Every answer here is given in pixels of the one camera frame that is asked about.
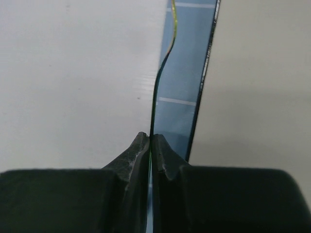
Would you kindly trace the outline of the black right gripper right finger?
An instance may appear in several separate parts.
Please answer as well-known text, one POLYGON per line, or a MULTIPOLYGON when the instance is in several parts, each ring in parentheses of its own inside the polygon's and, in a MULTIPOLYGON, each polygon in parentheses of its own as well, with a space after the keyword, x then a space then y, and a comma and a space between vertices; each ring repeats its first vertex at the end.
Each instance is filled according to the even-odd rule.
POLYGON ((285 171, 192 166, 161 134, 151 148, 155 233, 310 232, 310 210, 285 171))

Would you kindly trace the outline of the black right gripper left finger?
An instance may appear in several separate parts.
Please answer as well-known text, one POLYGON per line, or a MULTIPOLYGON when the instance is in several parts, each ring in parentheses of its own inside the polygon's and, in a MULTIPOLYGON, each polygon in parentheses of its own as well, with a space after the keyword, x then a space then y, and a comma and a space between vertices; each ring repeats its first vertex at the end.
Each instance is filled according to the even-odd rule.
POLYGON ((143 233, 149 137, 100 169, 16 169, 0 175, 3 233, 143 233))

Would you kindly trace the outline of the square white plate black rim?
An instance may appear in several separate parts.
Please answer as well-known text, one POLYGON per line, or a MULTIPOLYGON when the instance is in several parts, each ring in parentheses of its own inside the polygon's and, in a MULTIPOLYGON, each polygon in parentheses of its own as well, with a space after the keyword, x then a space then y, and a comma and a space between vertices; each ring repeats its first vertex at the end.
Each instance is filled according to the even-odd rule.
POLYGON ((190 163, 279 168, 310 192, 310 1, 221 1, 190 163))

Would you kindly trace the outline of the blue checked cloth napkin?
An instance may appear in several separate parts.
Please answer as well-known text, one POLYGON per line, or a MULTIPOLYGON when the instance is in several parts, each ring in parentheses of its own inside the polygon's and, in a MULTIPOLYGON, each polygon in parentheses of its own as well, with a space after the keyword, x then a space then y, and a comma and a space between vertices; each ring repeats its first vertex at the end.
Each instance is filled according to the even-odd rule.
POLYGON ((177 0, 176 18, 167 2, 158 80, 154 133, 188 160, 202 93, 217 0, 177 0))

